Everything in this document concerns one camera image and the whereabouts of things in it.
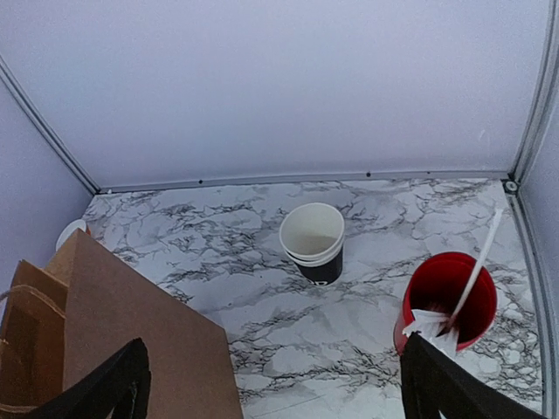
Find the brown paper bag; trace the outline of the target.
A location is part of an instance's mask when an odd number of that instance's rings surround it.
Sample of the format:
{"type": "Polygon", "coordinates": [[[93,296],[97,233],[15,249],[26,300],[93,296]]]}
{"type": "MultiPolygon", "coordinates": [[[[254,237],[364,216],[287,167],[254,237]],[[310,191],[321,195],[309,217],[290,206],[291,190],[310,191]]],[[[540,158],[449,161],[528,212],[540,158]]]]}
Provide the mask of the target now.
{"type": "Polygon", "coordinates": [[[1,415],[21,418],[134,342],[148,358],[149,418],[239,418],[221,326],[84,232],[45,268],[22,260],[2,295],[1,415]]]}

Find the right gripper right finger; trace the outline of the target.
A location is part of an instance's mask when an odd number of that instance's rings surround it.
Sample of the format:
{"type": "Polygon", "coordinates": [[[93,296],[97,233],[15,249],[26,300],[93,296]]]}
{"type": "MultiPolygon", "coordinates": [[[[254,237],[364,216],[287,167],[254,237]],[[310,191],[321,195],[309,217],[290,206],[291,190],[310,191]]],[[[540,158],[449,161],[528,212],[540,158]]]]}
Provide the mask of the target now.
{"type": "Polygon", "coordinates": [[[488,387],[413,333],[400,357],[407,418],[540,418],[541,415],[488,387]]]}

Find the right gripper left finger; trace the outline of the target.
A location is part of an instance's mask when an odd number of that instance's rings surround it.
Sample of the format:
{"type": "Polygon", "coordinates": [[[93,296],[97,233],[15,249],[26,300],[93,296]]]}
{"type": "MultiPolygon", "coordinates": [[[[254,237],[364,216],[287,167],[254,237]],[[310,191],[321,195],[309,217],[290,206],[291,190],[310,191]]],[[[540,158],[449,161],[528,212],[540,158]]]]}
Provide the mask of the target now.
{"type": "Polygon", "coordinates": [[[148,415],[151,372],[148,349],[129,341],[81,381],[27,418],[135,418],[148,415]]]}

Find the white straw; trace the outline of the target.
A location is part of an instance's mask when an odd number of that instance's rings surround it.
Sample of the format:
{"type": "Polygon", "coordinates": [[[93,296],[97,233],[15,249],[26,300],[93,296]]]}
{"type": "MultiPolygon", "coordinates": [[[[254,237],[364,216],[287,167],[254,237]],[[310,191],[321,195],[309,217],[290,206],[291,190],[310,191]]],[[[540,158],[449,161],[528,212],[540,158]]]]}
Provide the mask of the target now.
{"type": "Polygon", "coordinates": [[[464,305],[466,303],[466,300],[469,297],[469,295],[470,295],[470,293],[471,293],[471,291],[472,291],[472,289],[473,289],[473,287],[474,287],[474,285],[477,281],[478,276],[480,275],[481,268],[483,267],[484,263],[486,262],[489,251],[491,250],[491,247],[493,245],[493,241],[495,239],[497,230],[499,229],[500,221],[502,219],[503,213],[504,213],[504,209],[497,209],[494,212],[489,231],[487,232],[487,237],[486,237],[485,243],[481,247],[480,254],[479,254],[478,258],[476,259],[474,267],[473,267],[473,269],[471,271],[471,274],[470,274],[470,276],[467,280],[466,286],[465,286],[463,292],[460,295],[459,301],[458,301],[456,307],[454,308],[450,319],[447,322],[447,327],[449,329],[451,329],[453,324],[455,323],[456,318],[458,317],[460,311],[464,307],[464,305]]]}

